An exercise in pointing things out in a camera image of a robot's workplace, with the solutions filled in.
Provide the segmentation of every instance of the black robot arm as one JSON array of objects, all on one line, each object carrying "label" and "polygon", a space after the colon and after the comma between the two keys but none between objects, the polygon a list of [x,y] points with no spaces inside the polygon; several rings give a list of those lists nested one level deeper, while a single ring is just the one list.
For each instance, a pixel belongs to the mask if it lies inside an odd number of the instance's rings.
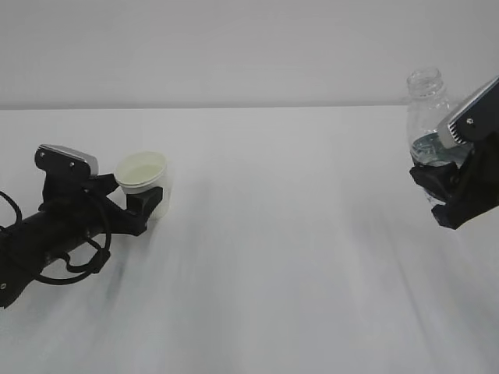
[{"label": "black robot arm", "polygon": [[417,164],[410,173],[441,201],[432,209],[437,222],[456,229],[499,205],[499,78],[453,110],[439,124],[438,135],[447,148],[473,145],[464,164]]},{"label": "black robot arm", "polygon": [[[0,307],[11,305],[31,281],[72,284],[98,273],[111,253],[112,234],[138,236],[146,231],[147,220],[161,202],[163,190],[154,187],[126,196],[126,209],[107,196],[118,188],[114,175],[97,175],[95,157],[61,146],[40,146],[36,165],[46,172],[44,202],[39,212],[23,220],[19,207],[5,193],[0,194],[16,212],[16,222],[0,227]],[[105,234],[103,246],[92,238]],[[71,264],[69,253],[83,243],[96,249],[85,265]],[[66,279],[42,275],[50,263],[62,259],[69,273]]]}]

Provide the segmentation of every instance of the bottle neck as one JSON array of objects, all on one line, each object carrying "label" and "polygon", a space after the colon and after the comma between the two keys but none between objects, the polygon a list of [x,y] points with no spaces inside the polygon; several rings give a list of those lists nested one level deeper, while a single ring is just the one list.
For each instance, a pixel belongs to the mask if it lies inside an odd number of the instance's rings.
[{"label": "bottle neck", "polygon": [[407,79],[407,87],[414,101],[438,101],[447,92],[442,75],[436,68],[416,70]]}]

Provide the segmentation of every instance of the white wall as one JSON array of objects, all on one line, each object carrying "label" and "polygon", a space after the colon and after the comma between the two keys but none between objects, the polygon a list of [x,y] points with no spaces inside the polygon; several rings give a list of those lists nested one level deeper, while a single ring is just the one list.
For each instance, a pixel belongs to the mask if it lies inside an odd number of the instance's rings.
[{"label": "white wall", "polygon": [[386,103],[499,73],[497,0],[3,0],[0,108]]}]

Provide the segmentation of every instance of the cup rim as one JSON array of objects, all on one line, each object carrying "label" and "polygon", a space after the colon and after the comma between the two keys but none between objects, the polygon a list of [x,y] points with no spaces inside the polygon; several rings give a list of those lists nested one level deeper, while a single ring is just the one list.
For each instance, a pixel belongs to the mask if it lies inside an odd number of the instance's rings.
[{"label": "cup rim", "polygon": [[[122,180],[122,174],[125,173],[123,171],[123,169],[127,168],[127,164],[130,164],[133,162],[136,162],[136,164],[140,164],[140,162],[137,162],[138,159],[145,158],[145,157],[155,157],[156,160],[159,160],[160,164],[161,164],[161,170],[153,178],[147,179],[146,181],[143,181],[143,182],[139,182],[139,183],[126,183],[126,182],[124,182]],[[163,176],[163,174],[166,171],[166,167],[167,167],[166,156],[160,152],[145,151],[145,152],[133,153],[133,154],[130,154],[129,156],[125,157],[124,159],[122,159],[118,163],[118,165],[116,166],[116,169],[115,169],[115,179],[121,187],[126,187],[129,189],[134,189],[134,188],[138,189],[138,188],[144,187],[145,185],[150,185],[150,184],[156,182],[159,178],[161,178],[161,176]]]}]

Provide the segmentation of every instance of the clear plastic bottle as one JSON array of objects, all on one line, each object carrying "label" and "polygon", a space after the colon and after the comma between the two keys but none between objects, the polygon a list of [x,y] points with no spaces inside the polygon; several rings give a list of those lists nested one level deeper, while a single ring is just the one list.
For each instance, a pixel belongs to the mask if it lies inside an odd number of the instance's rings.
[{"label": "clear plastic bottle", "polygon": [[[437,126],[451,111],[451,102],[437,68],[418,69],[407,79],[411,102],[408,109],[407,136],[415,164],[441,166],[454,161],[459,167],[471,145],[445,148],[438,138]],[[439,203],[428,196],[433,204]]]}]

